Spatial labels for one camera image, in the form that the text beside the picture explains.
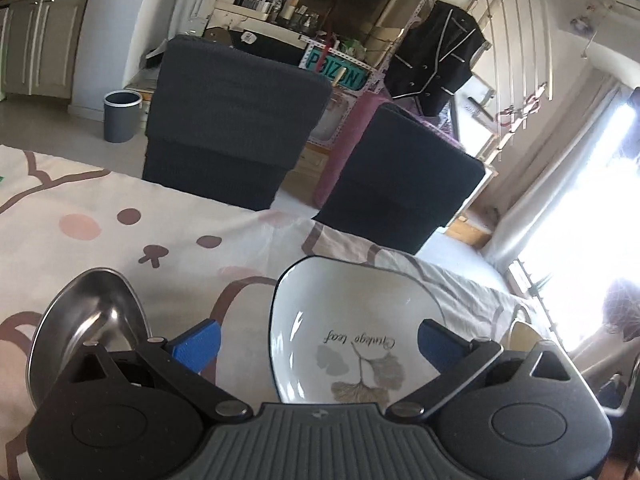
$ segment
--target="white bowl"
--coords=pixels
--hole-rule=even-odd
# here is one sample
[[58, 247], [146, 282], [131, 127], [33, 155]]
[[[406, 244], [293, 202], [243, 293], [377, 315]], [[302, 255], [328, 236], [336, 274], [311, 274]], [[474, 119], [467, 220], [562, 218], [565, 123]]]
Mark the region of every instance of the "white bowl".
[[321, 256], [299, 261], [271, 306], [280, 400], [385, 409], [439, 375], [418, 349], [418, 327], [429, 318], [445, 324], [433, 295], [409, 276]]

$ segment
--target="cabinet door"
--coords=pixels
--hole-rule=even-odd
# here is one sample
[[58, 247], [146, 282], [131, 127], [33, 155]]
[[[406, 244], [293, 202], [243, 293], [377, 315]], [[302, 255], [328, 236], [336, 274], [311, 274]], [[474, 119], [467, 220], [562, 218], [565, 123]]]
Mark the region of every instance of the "cabinet door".
[[86, 0], [43, 0], [35, 37], [32, 93], [71, 97], [85, 3]]
[[5, 92], [31, 94], [33, 37], [39, 10], [40, 0], [27, 0], [9, 6], [2, 71]]
[[0, 9], [0, 101], [4, 100], [4, 63], [6, 46], [6, 22], [9, 15], [9, 7]]

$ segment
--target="curtain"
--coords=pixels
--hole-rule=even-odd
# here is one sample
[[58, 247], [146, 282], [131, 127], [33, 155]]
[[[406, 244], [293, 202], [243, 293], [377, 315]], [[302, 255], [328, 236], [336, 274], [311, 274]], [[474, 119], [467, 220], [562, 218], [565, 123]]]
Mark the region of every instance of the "curtain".
[[610, 118], [630, 93], [613, 76], [599, 70], [591, 73], [562, 120], [548, 134], [548, 141], [523, 170], [523, 178], [527, 173], [539, 176], [502, 218], [482, 250], [498, 272], [506, 272], [571, 188]]

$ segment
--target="sunlight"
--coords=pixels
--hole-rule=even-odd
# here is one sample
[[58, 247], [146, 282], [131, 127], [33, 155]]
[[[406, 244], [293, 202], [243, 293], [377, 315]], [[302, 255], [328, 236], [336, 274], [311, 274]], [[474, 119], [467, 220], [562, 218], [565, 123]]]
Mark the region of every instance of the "sunlight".
[[587, 167], [520, 255], [532, 280], [552, 274], [542, 297], [569, 351], [602, 324], [602, 302], [617, 278], [638, 281], [640, 178], [632, 160], [612, 158], [636, 113], [613, 115]]

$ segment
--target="bowl rim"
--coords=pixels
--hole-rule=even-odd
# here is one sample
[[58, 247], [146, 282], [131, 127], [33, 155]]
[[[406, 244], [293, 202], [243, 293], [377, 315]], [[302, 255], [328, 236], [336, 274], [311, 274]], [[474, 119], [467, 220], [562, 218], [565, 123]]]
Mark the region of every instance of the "bowl rim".
[[282, 395], [280, 394], [280, 389], [278, 387], [278, 381], [276, 380], [276, 372], [275, 372], [275, 368], [274, 368], [274, 363], [273, 363], [273, 351], [271, 351], [271, 329], [273, 327], [273, 311], [274, 311], [274, 306], [275, 306], [275, 301], [276, 301], [276, 296], [278, 294], [278, 287], [280, 286], [280, 283], [287, 277], [287, 275], [293, 270], [293, 268], [299, 264], [301, 264], [302, 262], [306, 261], [306, 260], [310, 260], [312, 258], [320, 258], [322, 260], [331, 260], [334, 262], [340, 262], [342, 264], [349, 264], [352, 266], [357, 266], [357, 267], [369, 267], [369, 269], [373, 269], [373, 270], [379, 270], [381, 272], [390, 272], [392, 274], [398, 274], [400, 276], [404, 276], [405, 278], [409, 278], [410, 280], [414, 281], [415, 283], [417, 283], [418, 285], [420, 285], [424, 291], [431, 296], [431, 299], [433, 299], [433, 301], [435, 301], [436, 305], [438, 306], [438, 310], [440, 311], [440, 315], [442, 316], [442, 324], [444, 325], [444, 327], [447, 327], [447, 318], [444, 315], [444, 311], [442, 309], [442, 306], [440, 305], [440, 302], [438, 301], [438, 299], [435, 297], [435, 295], [425, 286], [424, 283], [422, 283], [420, 280], [418, 280], [417, 278], [414, 278], [413, 276], [405, 273], [405, 272], [401, 272], [399, 270], [394, 270], [394, 269], [383, 269], [381, 267], [376, 267], [373, 266], [371, 264], [368, 263], [356, 263], [356, 262], [348, 262], [346, 260], [340, 260], [339, 258], [331, 258], [329, 256], [322, 256], [320, 254], [310, 254], [309, 256], [305, 256], [304, 258], [299, 259], [298, 261], [296, 261], [295, 263], [291, 264], [289, 267], [287, 267], [287, 269], [280, 275], [280, 277], [278, 278], [278, 281], [276, 282], [274, 288], [273, 288], [273, 296], [271, 298], [271, 308], [269, 310], [269, 327], [268, 327], [268, 332], [267, 332], [267, 338], [268, 338], [268, 348], [269, 348], [269, 364], [271, 365], [271, 381], [273, 381], [273, 387], [276, 390], [276, 393], [278, 395], [278, 398], [280, 399], [280, 402], [285, 402], [282, 398]]
[[131, 293], [133, 299], [136, 301], [136, 304], [138, 306], [140, 314], [142, 314], [142, 320], [143, 320], [144, 325], [145, 325], [146, 336], [147, 337], [151, 337], [151, 329], [149, 328], [149, 323], [148, 323], [148, 320], [146, 319], [145, 311], [142, 308], [142, 303], [140, 303], [140, 298], [138, 297], [138, 295], [136, 294], [136, 291], [133, 289], [133, 287], [129, 283], [129, 280], [127, 278], [125, 278], [124, 275], [121, 272], [118, 272], [117, 270], [111, 269], [109, 267], [93, 267], [91, 269], [87, 269], [87, 270], [81, 272], [74, 279], [72, 279], [70, 282], [68, 282], [59, 291], [59, 293], [56, 294], [56, 296], [53, 298], [53, 300], [51, 300], [51, 302], [49, 303], [49, 306], [47, 307], [47, 309], [42, 314], [42, 317], [40, 318], [40, 322], [38, 323], [38, 326], [36, 327], [36, 330], [33, 333], [33, 337], [31, 338], [31, 346], [29, 348], [29, 355], [27, 357], [27, 365], [25, 367], [25, 375], [26, 375], [25, 380], [26, 380], [26, 385], [27, 385], [27, 392], [29, 393], [29, 398], [31, 399], [31, 403], [34, 405], [34, 407], [36, 407], [36, 409], [38, 408], [38, 405], [37, 405], [37, 403], [36, 403], [36, 401], [35, 401], [35, 399], [33, 397], [33, 391], [31, 389], [31, 369], [33, 368], [33, 351], [34, 351], [34, 349], [36, 347], [36, 343], [38, 341], [38, 336], [40, 335], [40, 332], [41, 332], [41, 330], [42, 330], [42, 328], [44, 326], [44, 323], [47, 320], [47, 317], [51, 313], [54, 305], [58, 302], [58, 300], [64, 294], [66, 294], [66, 292], [70, 288], [72, 288], [76, 284], [76, 282], [80, 281], [81, 279], [83, 279], [88, 274], [92, 274], [94, 272], [108, 272], [110, 274], [114, 274], [115, 276], [117, 276], [118, 278], [120, 278], [122, 280], [122, 282], [127, 287], [127, 289], [129, 289], [129, 292]]

